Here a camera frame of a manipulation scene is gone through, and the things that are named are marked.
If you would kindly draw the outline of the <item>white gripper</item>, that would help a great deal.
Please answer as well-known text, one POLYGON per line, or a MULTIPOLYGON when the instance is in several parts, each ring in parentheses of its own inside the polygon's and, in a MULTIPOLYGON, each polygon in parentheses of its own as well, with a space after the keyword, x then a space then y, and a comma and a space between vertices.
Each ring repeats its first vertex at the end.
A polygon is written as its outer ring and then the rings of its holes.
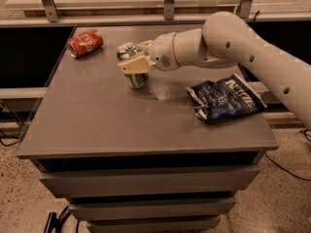
POLYGON ((160 71, 173 71, 179 68, 174 56, 175 32, 163 34, 156 39, 138 44, 138 48, 149 55, 138 55, 120 61, 117 66, 124 74, 149 73, 155 66, 160 71))

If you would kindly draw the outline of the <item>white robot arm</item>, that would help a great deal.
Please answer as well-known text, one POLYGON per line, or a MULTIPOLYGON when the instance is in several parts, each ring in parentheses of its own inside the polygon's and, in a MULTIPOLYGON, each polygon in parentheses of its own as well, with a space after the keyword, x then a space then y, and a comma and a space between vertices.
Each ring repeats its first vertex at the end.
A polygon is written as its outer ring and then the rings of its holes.
POLYGON ((307 128, 311 127, 311 66, 260 37, 233 13, 217 12, 203 26, 162 34, 138 45, 139 51, 118 63, 126 75, 183 66, 246 67, 307 128))

